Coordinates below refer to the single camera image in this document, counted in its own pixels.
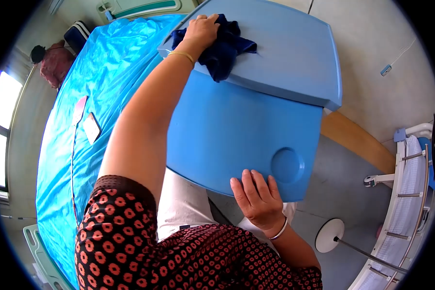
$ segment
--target bed rail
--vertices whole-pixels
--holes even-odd
[[[414,135],[416,137],[426,137],[426,138],[430,139],[432,137],[432,131],[433,131],[432,126],[433,126],[432,124],[423,123],[423,124],[419,124],[419,125],[407,128],[406,129],[406,136]],[[385,185],[393,188],[393,191],[392,191],[392,197],[390,200],[387,217],[385,218],[385,221],[384,221],[383,230],[381,231],[381,233],[377,239],[376,245],[374,246],[374,249],[371,252],[371,254],[366,255],[367,257],[373,256],[374,259],[369,258],[367,260],[364,267],[361,269],[360,273],[358,274],[356,279],[353,281],[353,283],[350,285],[348,290],[357,290],[362,285],[362,283],[365,281],[365,278],[367,277],[366,274],[368,271],[371,271],[371,272],[377,274],[378,276],[384,278],[387,281],[386,286],[383,288],[384,290],[387,290],[389,288],[389,286],[391,285],[391,283],[397,284],[400,282],[400,279],[397,278],[398,273],[406,274],[408,271],[407,267],[402,268],[402,266],[405,263],[405,261],[412,260],[411,258],[408,258],[408,255],[410,253],[410,250],[411,250],[411,247],[412,247],[412,244],[415,240],[416,235],[420,234],[420,230],[422,230],[421,229],[422,224],[423,224],[422,217],[425,215],[424,211],[425,211],[426,207],[424,205],[425,205],[425,200],[426,200],[426,197],[428,194],[428,187],[429,187],[429,174],[430,174],[429,166],[431,165],[431,161],[429,161],[429,159],[431,159],[431,156],[429,157],[429,145],[428,144],[425,144],[424,150],[422,150],[422,152],[419,152],[418,154],[411,154],[411,155],[406,156],[406,146],[404,144],[405,143],[401,142],[401,141],[397,142],[398,153],[396,155],[396,169],[395,169],[394,174],[372,175],[372,176],[368,176],[364,179],[364,185],[366,187],[373,187],[373,186],[377,185],[378,183],[384,183]],[[423,191],[419,192],[419,193],[415,193],[415,194],[399,194],[401,191],[402,176],[403,176],[406,160],[410,160],[410,159],[420,157],[420,156],[425,157],[425,176],[424,176]],[[389,228],[393,212],[396,209],[396,202],[397,202],[398,198],[416,198],[416,197],[422,198],[422,201],[420,204],[416,225],[414,226],[412,234],[407,236],[407,235],[396,234],[393,232],[388,232],[387,229]],[[379,262],[376,261],[377,260],[377,258],[376,258],[377,253],[378,253],[380,247],[382,246],[382,244],[387,236],[395,237],[398,239],[404,239],[404,240],[409,242],[407,245],[406,251],[403,254],[403,257],[401,258],[400,263],[398,265],[393,264],[393,267],[388,266],[386,263],[381,263],[381,262],[385,262],[383,260],[380,260]],[[393,274],[392,275],[384,274],[380,270],[375,269],[372,265],[372,262],[382,264],[383,266],[393,270]]]
[[[401,262],[398,264],[398,267],[401,267],[403,265],[403,263],[405,262],[407,255],[409,253],[409,250],[411,249],[412,246],[412,242],[414,241],[414,238],[416,237],[418,228],[419,228],[419,223],[420,220],[422,218],[422,213],[423,213],[423,206],[425,203],[425,197],[427,196],[427,190],[429,188],[429,145],[425,144],[425,179],[424,179],[424,188],[423,188],[423,195],[422,195],[422,203],[421,203],[421,207],[419,210],[419,215],[418,215],[418,221],[416,223],[416,226],[414,227],[414,231],[412,232],[412,235],[409,236],[410,241],[409,241],[409,245],[408,248],[406,249],[406,252],[403,256],[403,258],[401,259]],[[384,287],[384,289],[387,289],[390,284],[394,281],[396,275],[398,274],[398,272],[394,272],[394,274],[390,277],[390,279],[388,280],[387,285]]]

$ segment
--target window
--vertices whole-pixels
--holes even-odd
[[[5,72],[0,73],[0,192],[8,192],[7,157],[10,127],[23,85]]]

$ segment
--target wooden floor strip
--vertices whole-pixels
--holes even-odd
[[[320,133],[361,156],[384,174],[395,173],[395,159],[377,139],[341,113],[322,119]]]

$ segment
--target white pants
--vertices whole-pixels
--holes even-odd
[[[283,213],[291,224],[296,202],[283,204]],[[190,183],[166,168],[158,205],[158,241],[177,232],[181,225],[217,224],[211,214],[206,189]],[[252,232],[261,242],[274,248],[264,233],[246,217],[237,225]]]

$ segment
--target pink shirt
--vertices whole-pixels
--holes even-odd
[[[74,62],[74,55],[64,48],[64,40],[50,46],[46,51],[40,68],[40,75],[57,89],[64,81]]]

